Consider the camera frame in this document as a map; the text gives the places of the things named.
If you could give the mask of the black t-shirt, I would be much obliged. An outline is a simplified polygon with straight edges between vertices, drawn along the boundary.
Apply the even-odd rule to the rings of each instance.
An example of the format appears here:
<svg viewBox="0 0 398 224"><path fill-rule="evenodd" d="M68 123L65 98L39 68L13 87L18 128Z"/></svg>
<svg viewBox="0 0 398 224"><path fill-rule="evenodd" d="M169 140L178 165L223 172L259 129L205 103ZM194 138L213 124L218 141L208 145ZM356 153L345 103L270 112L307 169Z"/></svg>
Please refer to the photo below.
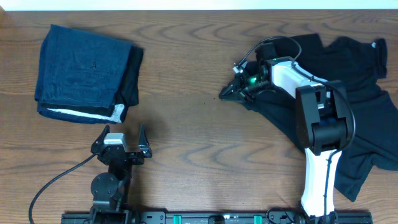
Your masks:
<svg viewBox="0 0 398 224"><path fill-rule="evenodd" d="M397 108L377 85L387 75L385 39L362 43L338 37L325 47L318 34L276 39L256 51L257 58L290 56L306 71L326 80L341 80L356 120L356 137L343 151L335 188L354 202L371 169L397 170Z"/></svg>

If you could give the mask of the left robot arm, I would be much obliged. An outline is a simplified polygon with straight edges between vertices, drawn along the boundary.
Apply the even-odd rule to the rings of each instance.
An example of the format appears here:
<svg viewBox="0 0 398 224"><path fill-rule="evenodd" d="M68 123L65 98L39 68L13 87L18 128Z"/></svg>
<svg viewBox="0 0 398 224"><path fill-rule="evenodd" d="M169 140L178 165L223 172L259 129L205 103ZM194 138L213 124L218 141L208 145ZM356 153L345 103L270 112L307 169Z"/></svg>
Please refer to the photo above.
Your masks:
<svg viewBox="0 0 398 224"><path fill-rule="evenodd" d="M129 152L123 133L111 133L106 126L91 145L91 153L108 171L97 175L91 182L93 205L89 224L138 224L140 214L128 205L128 193L132 179L132 166L143 165L152 157L145 126L139 131L139 150Z"/></svg>

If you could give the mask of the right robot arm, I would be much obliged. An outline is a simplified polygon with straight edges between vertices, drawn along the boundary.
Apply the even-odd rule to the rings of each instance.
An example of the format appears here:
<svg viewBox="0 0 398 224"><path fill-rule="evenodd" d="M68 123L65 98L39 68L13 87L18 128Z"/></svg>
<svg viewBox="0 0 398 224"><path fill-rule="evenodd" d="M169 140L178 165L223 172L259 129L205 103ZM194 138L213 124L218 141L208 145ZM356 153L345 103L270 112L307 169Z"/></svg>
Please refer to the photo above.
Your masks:
<svg viewBox="0 0 398 224"><path fill-rule="evenodd" d="M234 64L234 78L219 98L252 103L261 92L280 90L295 104L294 126L306 158L301 207L307 223L331 223L335 217L333 188L338 159L356 132L352 109L339 80L318 78L295 57L277 55L274 44L260 42L253 69L245 58Z"/></svg>

